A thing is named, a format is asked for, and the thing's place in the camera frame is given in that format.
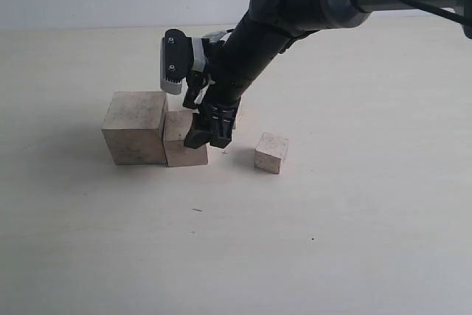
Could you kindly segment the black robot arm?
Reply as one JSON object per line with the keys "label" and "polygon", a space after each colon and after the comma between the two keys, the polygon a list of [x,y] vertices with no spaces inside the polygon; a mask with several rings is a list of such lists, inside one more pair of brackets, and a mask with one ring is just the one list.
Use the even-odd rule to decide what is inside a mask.
{"label": "black robot arm", "polygon": [[361,25],[376,11],[416,8],[471,33],[471,0],[250,0],[237,26],[205,38],[168,31],[166,69],[187,81],[183,105],[194,113],[184,144],[225,148],[240,98],[292,44],[322,30]]}

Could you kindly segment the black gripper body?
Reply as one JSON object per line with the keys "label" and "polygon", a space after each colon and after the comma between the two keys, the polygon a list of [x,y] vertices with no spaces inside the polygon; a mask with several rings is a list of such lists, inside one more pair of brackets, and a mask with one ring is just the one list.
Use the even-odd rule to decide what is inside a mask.
{"label": "black gripper body", "polygon": [[195,110],[203,103],[238,102],[246,90],[245,59],[246,48],[240,41],[186,41],[183,106]]}

